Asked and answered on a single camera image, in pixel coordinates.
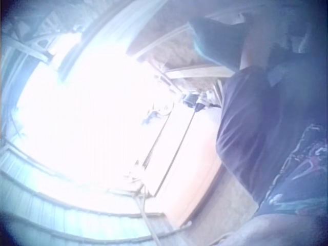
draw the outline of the person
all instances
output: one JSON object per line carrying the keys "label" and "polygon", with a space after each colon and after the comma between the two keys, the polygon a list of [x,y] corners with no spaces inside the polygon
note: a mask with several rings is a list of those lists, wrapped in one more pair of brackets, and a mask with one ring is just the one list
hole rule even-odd
{"label": "person", "polygon": [[308,54],[268,69],[280,9],[254,19],[223,87],[219,157],[259,204],[221,246],[328,245],[326,8]]}

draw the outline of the man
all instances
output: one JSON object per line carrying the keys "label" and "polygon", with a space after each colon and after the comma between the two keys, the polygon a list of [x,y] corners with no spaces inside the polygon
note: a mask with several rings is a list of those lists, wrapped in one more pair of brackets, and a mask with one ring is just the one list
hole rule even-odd
{"label": "man", "polygon": [[268,69],[280,14],[254,20],[223,87],[217,153],[259,209],[222,246],[328,245],[326,8],[320,49]]}

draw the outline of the dark t-shirt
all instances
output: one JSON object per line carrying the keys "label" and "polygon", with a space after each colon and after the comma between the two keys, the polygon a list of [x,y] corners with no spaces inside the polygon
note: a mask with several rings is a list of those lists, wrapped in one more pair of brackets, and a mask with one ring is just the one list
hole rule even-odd
{"label": "dark t-shirt", "polygon": [[[327,194],[324,168],[326,145],[323,143],[326,139],[327,112],[326,104],[322,104],[326,101],[326,92],[320,94],[316,91],[318,87],[321,91],[326,90],[326,68],[315,67],[315,64],[309,59],[287,64],[284,70],[287,71],[286,74],[276,76],[280,81],[275,86],[270,84],[270,76],[264,69],[248,67],[237,72],[223,87],[217,152],[226,168],[236,176],[253,199],[261,204],[259,214],[278,212],[279,206],[269,206],[273,205],[271,199],[275,195],[275,198],[284,197],[286,200],[283,201],[297,204],[300,204],[297,201],[304,199],[307,202],[312,201],[312,204],[317,199],[326,199],[326,196],[322,196],[324,192]],[[287,177],[286,175],[298,175],[296,173],[306,169],[306,165],[301,165],[302,161],[295,161],[286,171],[286,163],[295,151],[308,152],[304,154],[303,161],[306,161],[309,156],[314,158],[309,153],[309,148],[318,146],[319,142],[322,166],[319,174],[312,173],[300,179],[293,179],[295,176]],[[310,195],[315,191],[319,191],[317,195]],[[320,204],[322,210],[326,208],[326,203]]]}

